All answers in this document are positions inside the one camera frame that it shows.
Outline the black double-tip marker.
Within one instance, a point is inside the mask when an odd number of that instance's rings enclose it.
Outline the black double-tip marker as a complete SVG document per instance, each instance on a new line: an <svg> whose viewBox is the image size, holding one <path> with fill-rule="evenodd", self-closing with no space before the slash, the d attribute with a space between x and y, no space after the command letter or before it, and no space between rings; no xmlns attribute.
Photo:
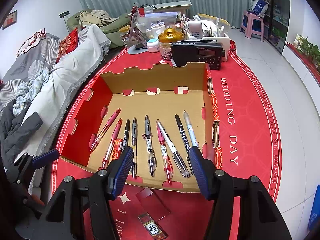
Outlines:
<svg viewBox="0 0 320 240"><path fill-rule="evenodd" d="M185 133L185 130L184 130L184 128L183 128L182 122L181 122L180 117L179 117L178 114L175 115L175 120L176 120L176 123L177 123L177 126L178 126L178 130L179 130L179 132L180 132L180 135L181 135L181 138L182 138L182 141L183 141L183 144L184 144L186 153L187 153L187 162L188 162L188 165L189 165L189 168L190 168L190 172L191 172L191 174L193 175L193 174L194 174L194 171L193 171L193 168L192 168L190 159L189 159L189 154L190 154L189 141L188 141L188 139L187 139L187 135L186 135L186 133Z"/></svg>

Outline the dark red flat case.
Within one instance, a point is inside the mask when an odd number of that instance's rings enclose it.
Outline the dark red flat case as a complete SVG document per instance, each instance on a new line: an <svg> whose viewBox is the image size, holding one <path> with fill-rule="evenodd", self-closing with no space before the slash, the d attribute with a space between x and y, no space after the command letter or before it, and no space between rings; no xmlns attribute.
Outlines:
<svg viewBox="0 0 320 240"><path fill-rule="evenodd" d="M152 189L146 187L140 190L136 197L142 208L153 220L160 221L170 214L170 210L164 205L159 196Z"/></svg>

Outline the thin pink pen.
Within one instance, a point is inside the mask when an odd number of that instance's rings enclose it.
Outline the thin pink pen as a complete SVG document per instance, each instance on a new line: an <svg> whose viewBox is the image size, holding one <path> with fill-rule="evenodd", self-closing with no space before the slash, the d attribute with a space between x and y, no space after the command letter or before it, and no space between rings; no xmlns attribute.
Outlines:
<svg viewBox="0 0 320 240"><path fill-rule="evenodd" d="M163 137L163 134L161 133L159 126L157 126L157 135L158 135L158 140L161 146L164 172L165 172L168 184L171 185L173 174L174 174L173 166L172 166L170 157L168 156L165 139Z"/></svg>

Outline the black radio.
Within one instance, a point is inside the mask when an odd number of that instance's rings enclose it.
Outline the black radio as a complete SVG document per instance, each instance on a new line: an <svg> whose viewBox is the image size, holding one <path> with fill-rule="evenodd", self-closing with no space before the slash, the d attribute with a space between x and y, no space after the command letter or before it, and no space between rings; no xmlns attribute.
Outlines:
<svg viewBox="0 0 320 240"><path fill-rule="evenodd" d="M184 67L188 62L203 62L210 70L220 70L226 52L218 43L179 41L171 44L171 55L178 67Z"/></svg>

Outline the grey grip gel pen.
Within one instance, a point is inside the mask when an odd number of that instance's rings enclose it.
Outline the grey grip gel pen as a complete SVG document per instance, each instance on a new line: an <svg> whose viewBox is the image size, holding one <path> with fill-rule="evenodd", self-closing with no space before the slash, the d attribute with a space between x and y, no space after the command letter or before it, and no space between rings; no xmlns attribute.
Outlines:
<svg viewBox="0 0 320 240"><path fill-rule="evenodd" d="M137 176L137 119L133 119L132 123L132 149L133 149L133 162L132 162L132 178Z"/></svg>

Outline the clear black gel pen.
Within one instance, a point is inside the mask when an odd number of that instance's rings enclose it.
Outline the clear black gel pen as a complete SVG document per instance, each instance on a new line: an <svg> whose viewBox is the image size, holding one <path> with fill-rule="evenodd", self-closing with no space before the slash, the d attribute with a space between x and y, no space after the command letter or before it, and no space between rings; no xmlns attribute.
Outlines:
<svg viewBox="0 0 320 240"><path fill-rule="evenodd" d="M157 119L156 123L157 123L157 127L159 128L161 134L163 135L165 142L167 143L170 151L172 152L174 162L175 162L177 168L179 169L180 174L182 175L183 178L189 178L191 176L191 174L190 174L183 158L179 154L177 148L175 147L174 143L172 142L168 133L166 132L164 126L162 125L162 123L160 122L159 119Z"/></svg>

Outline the white storage basket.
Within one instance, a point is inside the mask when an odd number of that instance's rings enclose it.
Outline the white storage basket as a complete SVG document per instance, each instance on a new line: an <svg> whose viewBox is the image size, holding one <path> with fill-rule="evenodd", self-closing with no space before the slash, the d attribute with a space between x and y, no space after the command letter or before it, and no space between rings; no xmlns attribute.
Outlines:
<svg viewBox="0 0 320 240"><path fill-rule="evenodd" d="M223 18L206 14L197 14L193 19L187 20L184 24L187 35L186 39L191 41L203 41L220 44L225 51L222 61L228 60L228 52L231 47L230 38L227 35L231 25Z"/></svg>

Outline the silver white pen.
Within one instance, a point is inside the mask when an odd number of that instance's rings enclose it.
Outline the silver white pen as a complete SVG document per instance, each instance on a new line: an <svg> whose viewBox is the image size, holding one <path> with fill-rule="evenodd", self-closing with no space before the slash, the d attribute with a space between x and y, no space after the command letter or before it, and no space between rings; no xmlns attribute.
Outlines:
<svg viewBox="0 0 320 240"><path fill-rule="evenodd" d="M187 129L188 129L188 133L189 133L189 137L190 137L190 140L191 140L191 144L193 146L198 146L199 143L197 142L196 135L195 135L195 132L193 130L193 126L191 124L190 116L189 116L189 114L187 113L186 110L183 111L183 117L184 117Z"/></svg>

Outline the red pink gel pen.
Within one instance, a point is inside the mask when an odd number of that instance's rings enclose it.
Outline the red pink gel pen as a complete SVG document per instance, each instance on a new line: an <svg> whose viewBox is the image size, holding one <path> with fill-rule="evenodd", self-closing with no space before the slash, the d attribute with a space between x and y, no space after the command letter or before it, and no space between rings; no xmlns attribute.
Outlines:
<svg viewBox="0 0 320 240"><path fill-rule="evenodd" d="M90 151L93 152L95 150L95 148L98 146L99 142L101 141L101 139L103 138L103 136L105 135L105 133L108 131L108 129L110 128L110 126L113 124L114 120L116 119L116 117L119 115L121 109L118 108L112 115L111 117L108 119L107 123L105 124L105 126L103 127L103 129L100 131L100 133L96 136L95 140L91 143L91 148Z"/></svg>

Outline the clear pen yellow ink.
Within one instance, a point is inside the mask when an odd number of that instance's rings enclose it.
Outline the clear pen yellow ink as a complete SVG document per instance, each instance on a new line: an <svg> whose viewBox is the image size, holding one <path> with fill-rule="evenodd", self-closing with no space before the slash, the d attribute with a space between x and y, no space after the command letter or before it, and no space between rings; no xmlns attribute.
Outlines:
<svg viewBox="0 0 320 240"><path fill-rule="evenodd" d="M155 176L155 170L157 167L155 153L152 146L152 133L149 116L145 116L145 140L146 140L146 149L148 152L148 165L149 172L152 177Z"/></svg>

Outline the white cream jar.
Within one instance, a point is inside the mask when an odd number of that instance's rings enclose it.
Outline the white cream jar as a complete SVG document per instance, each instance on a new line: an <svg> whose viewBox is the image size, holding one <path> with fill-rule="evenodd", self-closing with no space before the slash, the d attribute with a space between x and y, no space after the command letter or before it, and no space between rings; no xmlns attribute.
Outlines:
<svg viewBox="0 0 320 240"><path fill-rule="evenodd" d="M150 53L156 53L159 51L159 40L157 38L151 38L146 43L147 50Z"/></svg>

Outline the metal phone stand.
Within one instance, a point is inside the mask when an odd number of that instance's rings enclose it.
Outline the metal phone stand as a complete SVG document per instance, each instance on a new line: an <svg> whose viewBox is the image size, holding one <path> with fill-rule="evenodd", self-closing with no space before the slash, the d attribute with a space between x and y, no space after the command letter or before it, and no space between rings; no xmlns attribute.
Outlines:
<svg viewBox="0 0 320 240"><path fill-rule="evenodd" d="M134 3L131 14L127 15L130 23L119 29L120 38L130 55L137 55L147 52L147 42L149 40L146 32L145 10L143 6Z"/></svg>

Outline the pink red clip pen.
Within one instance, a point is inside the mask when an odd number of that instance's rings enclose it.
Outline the pink red clip pen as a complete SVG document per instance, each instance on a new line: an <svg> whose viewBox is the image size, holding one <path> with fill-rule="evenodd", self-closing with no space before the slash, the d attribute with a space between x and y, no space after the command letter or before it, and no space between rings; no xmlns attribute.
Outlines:
<svg viewBox="0 0 320 240"><path fill-rule="evenodd" d="M111 140L110 140L110 143L108 145L108 148L107 148L107 151L105 152L105 155L103 157L103 161L102 161L102 164L101 164L101 168L102 169L106 169L107 166L108 166L108 162L109 162L109 158L110 158L110 155L113 151L113 147L114 147L114 144L115 144L115 141L118 137L118 134L119 134L119 130L121 128L121 125L123 123L123 120L122 119L119 119L115 128L114 128L114 131L112 133L112 136L111 136Z"/></svg>

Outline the black marker pen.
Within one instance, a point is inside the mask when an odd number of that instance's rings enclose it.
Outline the black marker pen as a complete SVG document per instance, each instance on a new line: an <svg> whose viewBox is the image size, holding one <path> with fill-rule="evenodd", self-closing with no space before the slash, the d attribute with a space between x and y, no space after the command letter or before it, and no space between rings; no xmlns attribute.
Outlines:
<svg viewBox="0 0 320 240"><path fill-rule="evenodd" d="M130 119L127 119L125 130L124 130L124 138L123 138L123 145L122 145L122 151L125 147L128 146L129 143L129 133L130 133Z"/></svg>

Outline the red embroidered cushion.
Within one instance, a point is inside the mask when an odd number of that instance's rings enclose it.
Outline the red embroidered cushion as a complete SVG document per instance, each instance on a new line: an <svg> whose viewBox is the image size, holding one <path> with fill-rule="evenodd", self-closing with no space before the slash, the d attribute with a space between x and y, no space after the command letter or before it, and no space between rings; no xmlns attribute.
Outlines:
<svg viewBox="0 0 320 240"><path fill-rule="evenodd" d="M56 63L66 54L74 51L78 46L78 30L74 29L71 33L66 36L60 43Z"/></svg>

